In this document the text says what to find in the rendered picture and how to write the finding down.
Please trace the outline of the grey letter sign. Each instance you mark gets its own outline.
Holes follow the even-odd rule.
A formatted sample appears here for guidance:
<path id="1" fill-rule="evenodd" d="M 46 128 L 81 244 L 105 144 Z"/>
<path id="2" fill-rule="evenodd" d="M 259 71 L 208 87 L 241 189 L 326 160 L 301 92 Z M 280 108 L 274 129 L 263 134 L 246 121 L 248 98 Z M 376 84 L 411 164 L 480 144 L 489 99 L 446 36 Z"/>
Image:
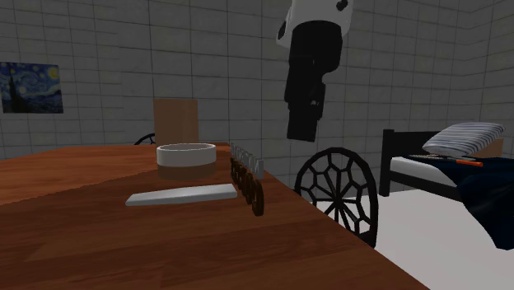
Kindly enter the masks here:
<path id="1" fill-rule="evenodd" d="M 264 178 L 264 160 L 253 155 L 244 148 L 230 143 L 231 155 L 239 161 L 258 180 Z"/>

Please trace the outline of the tan brown box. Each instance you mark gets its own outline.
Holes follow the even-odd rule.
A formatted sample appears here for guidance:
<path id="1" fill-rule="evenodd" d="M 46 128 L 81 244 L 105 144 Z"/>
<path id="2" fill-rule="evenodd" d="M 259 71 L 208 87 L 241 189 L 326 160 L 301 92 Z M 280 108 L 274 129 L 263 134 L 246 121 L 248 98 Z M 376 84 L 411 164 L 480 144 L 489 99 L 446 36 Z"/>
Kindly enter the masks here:
<path id="1" fill-rule="evenodd" d="M 197 100 L 154 99 L 153 114 L 157 146 L 199 141 Z"/>

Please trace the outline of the white and brown bowl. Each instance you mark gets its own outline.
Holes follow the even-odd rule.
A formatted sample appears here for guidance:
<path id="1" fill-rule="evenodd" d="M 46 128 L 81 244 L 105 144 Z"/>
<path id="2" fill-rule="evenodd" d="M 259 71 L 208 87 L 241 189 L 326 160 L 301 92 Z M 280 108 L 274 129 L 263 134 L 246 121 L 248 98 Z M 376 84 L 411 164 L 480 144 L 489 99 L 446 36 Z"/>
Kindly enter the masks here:
<path id="1" fill-rule="evenodd" d="M 215 173 L 217 147 L 210 143 L 175 143 L 157 148 L 158 176 L 195 180 Z"/>

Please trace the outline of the grey flat wedge bar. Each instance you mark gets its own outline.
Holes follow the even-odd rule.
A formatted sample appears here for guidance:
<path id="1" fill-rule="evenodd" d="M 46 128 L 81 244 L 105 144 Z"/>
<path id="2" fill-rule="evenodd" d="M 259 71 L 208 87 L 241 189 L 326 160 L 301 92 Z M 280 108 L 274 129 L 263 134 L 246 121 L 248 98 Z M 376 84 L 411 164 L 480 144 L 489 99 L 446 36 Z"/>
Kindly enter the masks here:
<path id="1" fill-rule="evenodd" d="M 236 197 L 237 191 L 233 184 L 203 185 L 132 194 L 125 202 L 125 205 L 147 206 L 195 203 L 219 199 L 234 199 Z"/>

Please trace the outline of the black bed with striped pillow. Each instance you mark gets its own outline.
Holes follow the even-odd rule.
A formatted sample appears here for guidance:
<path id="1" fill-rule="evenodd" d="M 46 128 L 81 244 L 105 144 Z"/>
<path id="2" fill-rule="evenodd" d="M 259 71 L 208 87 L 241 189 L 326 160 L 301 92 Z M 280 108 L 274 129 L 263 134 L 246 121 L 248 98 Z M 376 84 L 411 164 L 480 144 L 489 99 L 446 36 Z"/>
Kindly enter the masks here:
<path id="1" fill-rule="evenodd" d="M 488 122 L 440 132 L 385 129 L 379 194 L 389 196 L 396 182 L 462 202 L 498 249 L 514 250 L 514 159 L 477 156 L 504 129 Z"/>

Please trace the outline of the wooden table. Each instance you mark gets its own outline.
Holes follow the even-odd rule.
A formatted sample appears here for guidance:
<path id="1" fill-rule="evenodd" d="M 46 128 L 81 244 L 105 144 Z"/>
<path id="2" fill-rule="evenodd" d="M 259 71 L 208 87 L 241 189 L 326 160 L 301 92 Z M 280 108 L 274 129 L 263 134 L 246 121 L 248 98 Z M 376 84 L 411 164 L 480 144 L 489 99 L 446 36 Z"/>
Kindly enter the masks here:
<path id="1" fill-rule="evenodd" d="M 0 290 L 428 290 L 272 175 L 242 197 L 129 207 L 172 189 L 148 145 L 0 161 Z"/>

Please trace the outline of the starry night wall picture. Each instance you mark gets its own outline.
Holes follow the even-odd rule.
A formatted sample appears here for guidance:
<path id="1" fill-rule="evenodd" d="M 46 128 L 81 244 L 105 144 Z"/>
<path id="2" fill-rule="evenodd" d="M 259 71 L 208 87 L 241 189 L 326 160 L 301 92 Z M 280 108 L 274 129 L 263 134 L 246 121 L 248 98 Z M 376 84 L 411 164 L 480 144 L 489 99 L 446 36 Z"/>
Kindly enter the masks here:
<path id="1" fill-rule="evenodd" d="M 62 114 L 58 65 L 0 62 L 0 101 L 8 114 Z"/>

